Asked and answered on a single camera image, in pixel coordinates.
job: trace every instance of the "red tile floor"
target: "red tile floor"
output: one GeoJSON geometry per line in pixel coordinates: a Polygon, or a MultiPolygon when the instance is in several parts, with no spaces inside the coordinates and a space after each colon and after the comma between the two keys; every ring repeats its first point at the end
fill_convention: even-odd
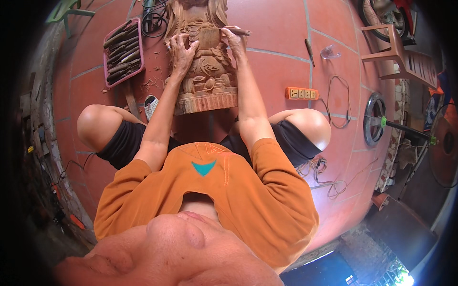
{"type": "MultiPolygon", "coordinates": [[[[102,41],[115,27],[142,12],[141,3],[137,0],[82,2],[82,9],[95,11],[96,14],[93,18],[70,15],[72,36],[70,39],[63,36],[61,40],[53,81],[54,120],[64,166],[69,160],[83,164],[91,151],[79,141],[76,133],[76,120],[86,106],[126,105],[124,95],[117,88],[102,93],[105,88],[102,41]]],[[[319,179],[349,183],[357,176],[335,200],[328,198],[329,187],[319,188],[312,176],[305,178],[312,187],[320,214],[319,232],[307,249],[307,252],[312,251],[358,224],[371,205],[388,141],[382,140],[372,148],[367,146],[361,121],[365,104],[373,91],[384,96],[388,107],[394,106],[394,81],[378,79],[381,74],[392,71],[393,64],[361,62],[360,55],[368,54],[385,43],[371,35],[363,35],[356,9],[347,0],[228,0],[227,5],[229,23],[252,31],[248,56],[269,116],[297,108],[326,112],[320,101],[286,100],[284,89],[287,86],[314,88],[326,99],[332,75],[342,76],[349,84],[351,121],[343,129],[332,127],[331,142],[319,155],[326,158],[329,165],[319,179]],[[305,38],[311,41],[315,68],[310,63],[305,38]],[[336,45],[342,56],[332,60],[321,59],[320,50],[330,44],[336,45]]],[[[148,94],[160,97],[162,93],[162,84],[159,88],[152,86],[149,90],[142,90],[141,83],[148,78],[157,78],[161,82],[169,71],[169,58],[162,40],[145,38],[143,45],[146,70],[133,78],[133,90],[139,105],[148,94]]],[[[337,124],[341,124],[347,110],[347,91],[339,81],[333,83],[331,97],[331,115],[337,124]]],[[[173,131],[182,142],[219,142],[236,115],[234,108],[179,116],[174,119],[173,131]]],[[[141,116],[146,121],[144,112],[141,116]]],[[[96,156],[89,158],[85,170],[69,165],[68,179],[92,219],[100,195],[113,179],[115,171],[109,163],[96,156]]]]}

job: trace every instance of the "person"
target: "person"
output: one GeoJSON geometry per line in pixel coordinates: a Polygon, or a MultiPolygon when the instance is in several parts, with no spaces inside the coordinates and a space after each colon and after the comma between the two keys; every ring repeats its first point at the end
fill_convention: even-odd
{"type": "MultiPolygon", "coordinates": [[[[309,109],[268,118],[245,37],[222,33],[237,63],[236,129],[249,157],[210,142],[181,145],[169,136],[180,84],[198,47],[197,41],[185,48],[186,34],[173,36],[170,52],[178,60],[146,126],[121,108],[100,105],[88,106],[78,119],[82,142],[119,171],[100,198],[98,244],[84,258],[61,262],[55,268],[60,281],[282,285],[278,274],[310,243],[318,213],[292,161],[326,147],[329,123],[309,109]]],[[[232,146],[236,137],[226,137],[226,145],[240,148],[232,146]]]]}

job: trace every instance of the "orange t-shirt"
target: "orange t-shirt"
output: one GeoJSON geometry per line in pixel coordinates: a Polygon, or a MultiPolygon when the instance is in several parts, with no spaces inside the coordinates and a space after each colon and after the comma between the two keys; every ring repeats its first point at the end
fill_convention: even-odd
{"type": "Polygon", "coordinates": [[[244,157],[214,143],[174,148],[161,171],[133,160],[102,193],[94,221],[98,240],[178,213],[183,195],[207,194],[221,225],[278,273],[305,250],[318,227],[311,190],[274,139],[258,140],[244,157]]]}

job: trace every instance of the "power strip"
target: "power strip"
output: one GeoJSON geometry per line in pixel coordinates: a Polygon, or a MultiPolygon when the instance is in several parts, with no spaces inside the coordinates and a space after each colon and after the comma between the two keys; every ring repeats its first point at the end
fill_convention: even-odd
{"type": "Polygon", "coordinates": [[[316,89],[290,86],[285,88],[286,99],[317,100],[319,96],[320,94],[316,89]]]}

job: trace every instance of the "hand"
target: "hand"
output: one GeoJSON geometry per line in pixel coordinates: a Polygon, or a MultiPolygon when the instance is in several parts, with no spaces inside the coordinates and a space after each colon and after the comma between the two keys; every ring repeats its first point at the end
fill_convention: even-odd
{"type": "MultiPolygon", "coordinates": [[[[237,26],[227,26],[227,28],[237,28],[237,26]]],[[[246,36],[236,36],[234,33],[225,29],[224,27],[221,29],[223,32],[223,38],[227,38],[230,49],[232,50],[232,55],[234,55],[235,60],[242,59],[246,57],[246,36]]]]}
{"type": "Polygon", "coordinates": [[[173,62],[172,74],[176,74],[181,79],[185,77],[189,67],[191,67],[192,60],[199,47],[199,41],[195,41],[189,49],[186,49],[184,39],[188,37],[188,34],[180,34],[170,38],[170,57],[173,62]]]}

